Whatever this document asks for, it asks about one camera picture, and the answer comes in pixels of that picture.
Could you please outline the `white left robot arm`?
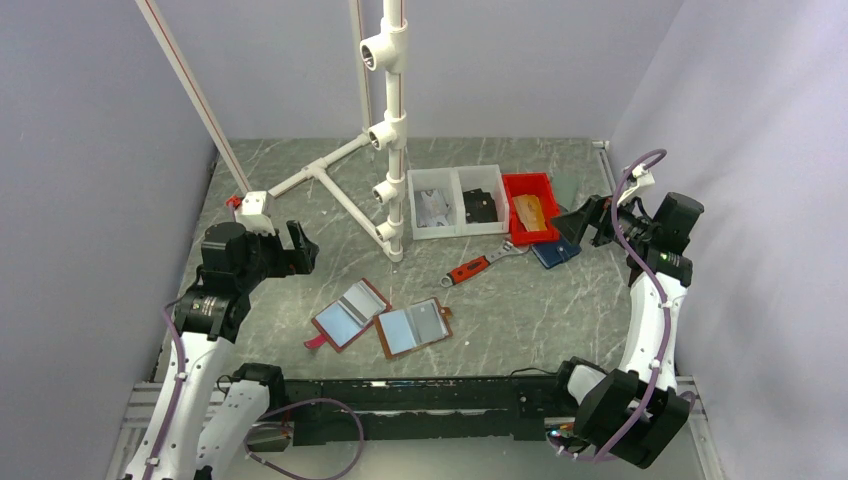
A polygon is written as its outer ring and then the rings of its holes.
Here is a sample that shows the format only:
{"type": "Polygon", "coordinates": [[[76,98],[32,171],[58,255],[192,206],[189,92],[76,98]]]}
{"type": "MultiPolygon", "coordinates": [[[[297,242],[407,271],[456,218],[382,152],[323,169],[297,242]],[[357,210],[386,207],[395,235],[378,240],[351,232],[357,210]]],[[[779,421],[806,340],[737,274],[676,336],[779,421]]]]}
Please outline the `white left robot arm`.
{"type": "Polygon", "coordinates": [[[246,363],[231,376],[221,406],[209,404],[223,365],[250,309],[252,291],[268,278],[309,275],[319,248],[297,221],[292,247],[280,233],[256,233],[234,221],[209,227],[195,279],[163,318],[172,351],[146,433],[126,467],[126,479],[219,479],[259,419],[287,406],[278,366],[246,363]]]}

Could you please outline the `brown leather card holder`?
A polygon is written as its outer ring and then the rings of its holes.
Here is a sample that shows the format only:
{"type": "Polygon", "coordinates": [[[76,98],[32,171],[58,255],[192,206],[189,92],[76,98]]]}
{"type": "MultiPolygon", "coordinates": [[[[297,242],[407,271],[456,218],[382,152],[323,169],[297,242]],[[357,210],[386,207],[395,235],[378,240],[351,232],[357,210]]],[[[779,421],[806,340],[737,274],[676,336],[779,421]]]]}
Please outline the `brown leather card holder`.
{"type": "Polygon", "coordinates": [[[453,336],[452,310],[432,297],[382,313],[374,326],[386,359],[393,360],[453,336]]]}

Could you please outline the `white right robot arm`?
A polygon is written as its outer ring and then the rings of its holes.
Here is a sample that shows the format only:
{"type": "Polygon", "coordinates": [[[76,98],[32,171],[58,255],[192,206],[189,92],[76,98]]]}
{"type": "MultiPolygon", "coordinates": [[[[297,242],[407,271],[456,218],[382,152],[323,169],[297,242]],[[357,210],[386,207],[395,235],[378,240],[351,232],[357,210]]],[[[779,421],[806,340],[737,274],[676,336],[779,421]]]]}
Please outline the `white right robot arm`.
{"type": "Polygon", "coordinates": [[[648,468],[688,420],[690,403],[679,393],[674,366],[679,313],[692,283],[684,251],[703,205],[680,193],[665,196],[656,213],[641,201],[611,209],[611,197],[591,196],[553,220],[562,237],[582,239],[596,230],[594,246],[630,247],[631,314],[618,367],[605,370],[573,357],[562,363],[551,388],[557,411],[574,415],[573,435],[602,458],[648,468]]]}

